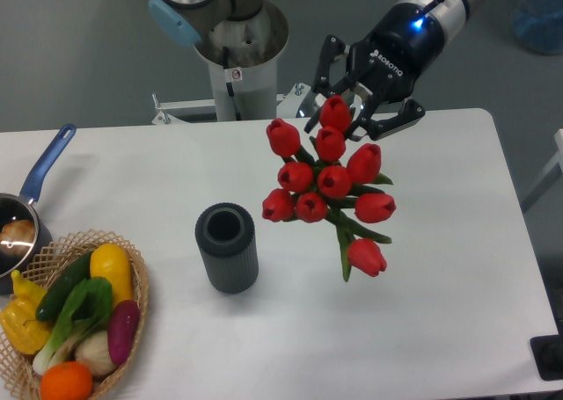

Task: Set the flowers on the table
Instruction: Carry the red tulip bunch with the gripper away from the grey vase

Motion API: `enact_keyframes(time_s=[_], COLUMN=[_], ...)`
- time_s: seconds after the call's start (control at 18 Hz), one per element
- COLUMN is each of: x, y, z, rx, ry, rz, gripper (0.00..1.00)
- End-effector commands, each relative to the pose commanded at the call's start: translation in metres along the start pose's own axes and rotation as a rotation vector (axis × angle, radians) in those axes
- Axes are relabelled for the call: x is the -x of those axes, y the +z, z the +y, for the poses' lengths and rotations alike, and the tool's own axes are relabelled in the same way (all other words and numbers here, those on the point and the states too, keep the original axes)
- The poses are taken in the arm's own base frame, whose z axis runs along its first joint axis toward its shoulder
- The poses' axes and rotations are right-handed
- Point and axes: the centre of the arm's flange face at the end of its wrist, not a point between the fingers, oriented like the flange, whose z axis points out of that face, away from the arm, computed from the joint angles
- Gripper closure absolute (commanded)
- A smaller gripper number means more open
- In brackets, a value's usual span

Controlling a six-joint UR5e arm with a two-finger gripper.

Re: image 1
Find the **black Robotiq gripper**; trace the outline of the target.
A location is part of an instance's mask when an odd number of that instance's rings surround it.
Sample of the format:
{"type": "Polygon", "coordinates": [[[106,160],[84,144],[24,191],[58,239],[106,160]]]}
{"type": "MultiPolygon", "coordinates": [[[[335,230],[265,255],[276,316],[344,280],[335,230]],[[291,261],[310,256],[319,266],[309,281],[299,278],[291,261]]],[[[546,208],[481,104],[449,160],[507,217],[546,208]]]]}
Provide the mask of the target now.
{"type": "MultiPolygon", "coordinates": [[[[439,56],[469,18],[468,0],[398,0],[366,35],[367,56],[395,77],[385,103],[399,102],[413,93],[416,80],[439,56]]],[[[345,71],[336,84],[330,83],[334,63],[347,59],[349,46],[335,35],[327,35],[320,50],[311,90],[322,96],[350,92],[352,81],[345,71]]],[[[347,130],[347,139],[379,141],[417,124],[426,109],[408,98],[389,119],[375,119],[376,108],[363,105],[347,130]]]]}

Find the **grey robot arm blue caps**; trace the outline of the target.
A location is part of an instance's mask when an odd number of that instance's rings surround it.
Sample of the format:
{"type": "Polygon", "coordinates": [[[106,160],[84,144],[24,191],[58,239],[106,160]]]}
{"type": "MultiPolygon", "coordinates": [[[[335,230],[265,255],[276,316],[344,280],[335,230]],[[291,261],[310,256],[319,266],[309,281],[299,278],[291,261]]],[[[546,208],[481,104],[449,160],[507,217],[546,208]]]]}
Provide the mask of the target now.
{"type": "MultiPolygon", "coordinates": [[[[362,39],[325,38],[311,89],[298,109],[306,131],[332,96],[360,99],[346,137],[378,140],[414,125],[424,107],[416,80],[485,0],[398,0],[362,39]]],[[[194,47],[208,64],[219,120],[271,118],[277,106],[277,61],[288,21],[267,0],[150,0],[157,26],[194,47]]]]}

